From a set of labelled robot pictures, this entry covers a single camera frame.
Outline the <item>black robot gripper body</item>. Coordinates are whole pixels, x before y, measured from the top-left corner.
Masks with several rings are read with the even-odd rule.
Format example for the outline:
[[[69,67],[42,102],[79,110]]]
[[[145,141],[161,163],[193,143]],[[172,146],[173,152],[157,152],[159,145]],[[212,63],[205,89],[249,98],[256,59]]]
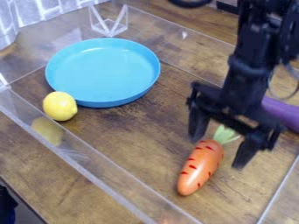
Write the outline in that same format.
[[[199,81],[191,83],[185,104],[201,108],[209,119],[232,128],[244,138],[264,136],[265,150],[272,150],[284,126],[263,109],[272,67],[251,66],[243,59],[228,57],[228,73],[221,87]]]

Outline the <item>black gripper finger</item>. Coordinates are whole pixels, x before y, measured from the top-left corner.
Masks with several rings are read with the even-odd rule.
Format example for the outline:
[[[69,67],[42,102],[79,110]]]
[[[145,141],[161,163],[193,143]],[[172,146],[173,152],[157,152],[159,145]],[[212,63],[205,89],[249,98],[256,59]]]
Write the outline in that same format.
[[[188,121],[188,137],[192,143],[196,143],[204,136],[209,120],[209,114],[201,108],[197,108],[195,104],[192,104]]]
[[[265,148],[267,140],[264,136],[259,136],[257,134],[245,135],[244,141],[237,147],[237,153],[231,166],[235,169],[241,170],[256,153],[263,151]]]

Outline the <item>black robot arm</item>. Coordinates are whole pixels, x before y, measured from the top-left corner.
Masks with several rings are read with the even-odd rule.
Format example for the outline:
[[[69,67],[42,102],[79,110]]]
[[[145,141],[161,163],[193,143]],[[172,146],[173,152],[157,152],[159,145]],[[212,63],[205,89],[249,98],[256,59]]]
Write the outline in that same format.
[[[244,140],[232,167],[243,168],[259,151],[271,150],[285,129],[263,109],[275,67],[299,58],[299,0],[239,0],[237,44],[228,56],[221,87],[191,84],[188,135],[201,139],[216,120]]]

